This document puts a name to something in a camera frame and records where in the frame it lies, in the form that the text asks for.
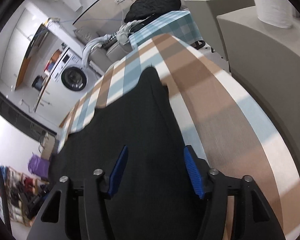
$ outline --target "black fabric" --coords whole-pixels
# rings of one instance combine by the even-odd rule
[[[170,11],[178,11],[181,7],[181,0],[136,0],[128,11],[124,22],[143,20],[156,14],[163,15]]]
[[[137,31],[140,31],[143,27],[147,26],[149,23],[153,22],[155,19],[159,18],[160,16],[161,15],[159,15],[159,14],[151,15],[149,18],[145,19],[144,21],[134,25],[130,29],[130,33],[135,33]]]
[[[156,70],[146,68],[130,92],[71,134],[51,161],[49,177],[72,180],[97,168],[109,172],[122,147],[129,158],[118,193],[106,201],[116,240],[196,239],[203,206],[188,178],[184,142],[169,91]]]
[[[108,41],[106,41],[104,44],[102,44],[101,48],[108,50],[110,47],[117,42],[117,32],[114,32],[111,34],[111,37]]]

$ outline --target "checkered blanket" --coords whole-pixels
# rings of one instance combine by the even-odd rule
[[[173,35],[187,44],[202,41],[199,29],[189,11],[171,11],[130,35],[130,44],[136,49],[150,38],[163,33]]]
[[[279,132],[228,73],[168,34],[149,39],[109,68],[69,113],[59,149],[69,133],[91,121],[95,108],[106,107],[130,91],[151,65],[169,88],[185,144],[227,176],[252,175],[287,239],[295,239],[291,236],[300,232],[300,178]],[[229,236],[231,223],[226,223]]]

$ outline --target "metal screw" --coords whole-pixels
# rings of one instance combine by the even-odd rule
[[[218,171],[217,169],[211,169],[211,170],[209,171],[209,173],[210,173],[211,175],[217,175],[217,174],[219,173],[219,171]]]
[[[246,176],[244,176],[244,180],[246,182],[251,182],[251,181],[253,181],[253,178],[250,175],[246,175]]]
[[[101,175],[103,173],[103,170],[102,169],[96,169],[94,172],[93,172],[93,175]]]
[[[62,182],[62,183],[66,182],[67,180],[68,180],[68,177],[67,177],[67,176],[62,176],[62,177],[59,179],[59,181]]]

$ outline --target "gray sofa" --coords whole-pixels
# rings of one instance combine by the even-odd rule
[[[96,48],[89,56],[89,60],[93,61],[104,72],[116,61],[121,60],[132,51],[130,43],[121,45],[116,42],[108,50]]]
[[[254,6],[254,0],[185,0],[185,4],[189,8],[203,40],[225,60],[228,60],[217,16]]]
[[[300,175],[300,18],[278,28],[260,21],[253,6],[217,19],[232,76],[274,123]]]

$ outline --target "white floor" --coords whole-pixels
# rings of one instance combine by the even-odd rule
[[[199,51],[205,55],[207,59],[210,59],[214,63],[216,63],[220,68],[224,69],[227,73],[229,73],[229,64],[228,62],[221,57],[221,55],[214,51],[213,53],[211,52],[211,47],[206,44],[204,48],[199,49]]]

